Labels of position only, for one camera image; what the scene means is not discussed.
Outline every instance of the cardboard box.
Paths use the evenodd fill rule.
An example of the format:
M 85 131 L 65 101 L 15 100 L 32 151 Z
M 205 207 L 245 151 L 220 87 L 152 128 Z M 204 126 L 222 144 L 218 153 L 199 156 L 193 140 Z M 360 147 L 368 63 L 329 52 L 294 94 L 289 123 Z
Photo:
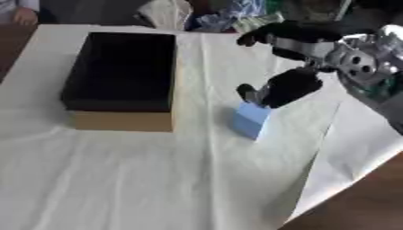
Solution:
M 174 35 L 90 33 L 61 94 L 77 129 L 172 132 Z

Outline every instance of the table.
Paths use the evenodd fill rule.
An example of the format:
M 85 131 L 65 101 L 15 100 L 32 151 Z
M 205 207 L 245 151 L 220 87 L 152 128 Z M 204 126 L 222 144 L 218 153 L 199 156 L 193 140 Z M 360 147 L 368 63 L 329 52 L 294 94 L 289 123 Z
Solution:
M 36 26 L 0 25 L 0 83 L 35 30 Z

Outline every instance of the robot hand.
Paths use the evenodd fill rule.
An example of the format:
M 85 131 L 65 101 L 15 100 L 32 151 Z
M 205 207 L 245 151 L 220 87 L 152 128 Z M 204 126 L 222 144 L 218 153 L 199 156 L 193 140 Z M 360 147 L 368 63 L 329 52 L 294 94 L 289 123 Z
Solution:
M 305 61 L 306 65 L 274 76 L 260 91 L 256 91 L 251 85 L 242 84 L 237 89 L 239 95 L 244 101 L 253 102 L 261 107 L 279 108 L 314 93 L 322 86 L 321 80 L 317 78 L 318 72 L 335 71 L 333 67 L 323 63 L 327 52 L 331 51 L 334 48 L 333 44 L 341 40 L 344 35 L 357 32 L 373 33 L 370 30 L 341 27 L 337 22 L 286 21 L 271 23 L 243 35 L 237 40 L 240 46 L 250 47 L 257 42 L 272 44 L 274 55 Z M 321 48 L 323 53 L 315 53 L 315 46 L 320 44 L 323 44 Z
M 239 45 L 271 44 L 282 58 L 305 65 L 271 78 L 260 90 L 242 84 L 247 102 L 279 108 L 319 90 L 319 72 L 337 72 L 340 83 L 357 100 L 385 117 L 403 133 L 403 27 L 356 30 L 336 23 L 282 22 L 239 38 Z

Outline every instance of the white paper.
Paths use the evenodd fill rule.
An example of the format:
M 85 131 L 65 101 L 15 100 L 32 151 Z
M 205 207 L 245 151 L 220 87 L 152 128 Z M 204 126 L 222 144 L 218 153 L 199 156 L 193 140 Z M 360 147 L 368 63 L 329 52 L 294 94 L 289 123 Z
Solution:
M 0 229 L 276 229 L 401 149 L 334 75 L 257 142 L 233 132 L 236 87 L 300 64 L 237 35 L 175 33 L 174 134 L 73 130 L 58 94 L 89 31 L 169 32 L 39 27 L 0 86 Z

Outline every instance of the blue cube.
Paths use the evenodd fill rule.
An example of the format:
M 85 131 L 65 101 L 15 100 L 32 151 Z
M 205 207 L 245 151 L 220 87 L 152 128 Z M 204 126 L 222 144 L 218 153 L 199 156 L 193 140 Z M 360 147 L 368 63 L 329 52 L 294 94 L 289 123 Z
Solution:
M 233 120 L 233 129 L 240 134 L 257 140 L 264 122 L 270 115 L 270 108 L 261 108 L 253 103 L 242 102 Z

